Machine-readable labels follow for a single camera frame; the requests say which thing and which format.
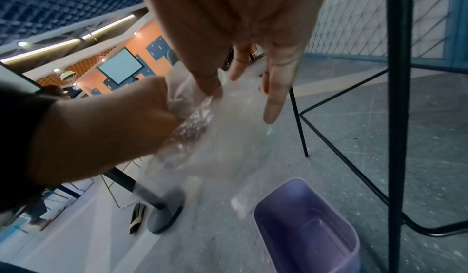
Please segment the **forearm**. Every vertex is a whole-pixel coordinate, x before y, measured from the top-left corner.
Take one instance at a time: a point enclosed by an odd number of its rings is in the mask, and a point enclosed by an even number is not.
[[[55,103],[33,137],[27,175],[57,185],[154,153],[180,120],[142,103],[131,88]]]

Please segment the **plastic bin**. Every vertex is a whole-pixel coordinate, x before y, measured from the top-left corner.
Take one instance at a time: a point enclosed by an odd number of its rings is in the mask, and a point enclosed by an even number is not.
[[[304,180],[274,190],[254,217],[278,273],[360,271],[356,230]]]

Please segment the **television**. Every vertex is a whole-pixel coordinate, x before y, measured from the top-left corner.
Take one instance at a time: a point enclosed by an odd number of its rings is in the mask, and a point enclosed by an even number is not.
[[[127,48],[120,50],[97,67],[97,69],[117,85],[122,84],[142,68],[143,65]]]

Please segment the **person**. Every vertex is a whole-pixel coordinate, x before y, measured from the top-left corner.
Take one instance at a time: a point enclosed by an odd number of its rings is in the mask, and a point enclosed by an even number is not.
[[[217,69],[232,45],[231,80],[245,70],[251,45],[260,45],[267,57],[263,89],[268,101],[263,118],[273,123],[293,84],[323,0],[144,1],[207,95],[220,87]],[[154,153],[183,121],[168,112],[166,97],[166,82],[158,77],[72,101],[0,84],[2,159],[7,168],[0,213],[34,201],[46,187],[92,177]]]

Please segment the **orange wall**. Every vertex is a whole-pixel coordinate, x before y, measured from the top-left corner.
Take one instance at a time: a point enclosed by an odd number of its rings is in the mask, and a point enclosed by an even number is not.
[[[130,38],[128,41],[123,43],[121,46],[115,48],[107,58],[111,57],[113,54],[120,51],[123,47],[127,49],[133,55],[140,55],[141,58],[145,61],[148,67],[158,76],[166,76],[167,72],[172,68],[170,63],[165,57],[161,57],[159,60],[155,60],[153,56],[146,50],[146,46],[152,43],[157,37],[162,36],[162,31],[159,25],[151,20],[145,26],[143,26],[138,33]],[[142,78],[143,74],[137,75],[138,78]],[[92,68],[88,73],[83,77],[79,78],[77,85],[83,89],[86,88],[88,94],[93,89],[98,89],[101,93],[111,93],[111,90],[104,85],[102,82],[106,80],[106,76],[101,73],[96,67]]]

